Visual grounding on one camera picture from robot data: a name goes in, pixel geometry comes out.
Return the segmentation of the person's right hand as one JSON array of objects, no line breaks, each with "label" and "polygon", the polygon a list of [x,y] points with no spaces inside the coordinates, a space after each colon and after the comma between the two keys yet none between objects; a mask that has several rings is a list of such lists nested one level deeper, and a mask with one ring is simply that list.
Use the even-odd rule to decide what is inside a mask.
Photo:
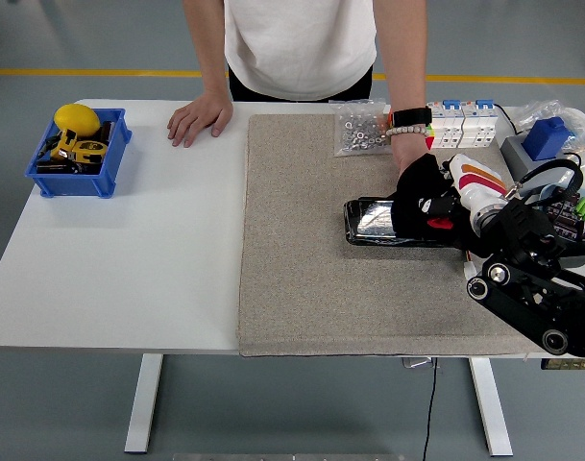
[{"label": "person's right hand", "polygon": [[168,139],[174,147],[189,148],[205,129],[218,137],[227,128],[232,115],[232,100],[227,93],[206,90],[196,100],[173,112],[167,125]]}]

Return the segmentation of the person's left hand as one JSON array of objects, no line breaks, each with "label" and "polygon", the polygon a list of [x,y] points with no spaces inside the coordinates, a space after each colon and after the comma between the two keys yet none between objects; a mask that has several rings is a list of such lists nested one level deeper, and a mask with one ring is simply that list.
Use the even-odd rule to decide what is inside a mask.
[{"label": "person's left hand", "polygon": [[391,149],[399,174],[428,152],[426,137],[421,133],[402,133],[391,137]]}]

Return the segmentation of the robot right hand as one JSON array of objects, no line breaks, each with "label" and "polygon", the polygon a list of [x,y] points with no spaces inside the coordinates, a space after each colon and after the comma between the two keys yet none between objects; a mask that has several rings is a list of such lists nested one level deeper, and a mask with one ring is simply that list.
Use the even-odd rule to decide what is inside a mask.
[{"label": "robot right hand", "polygon": [[475,225],[507,205],[507,190],[500,175],[477,160],[457,154],[445,163],[442,171],[452,180],[452,190],[439,198],[419,200],[419,208],[427,216],[445,217],[462,206]]}]

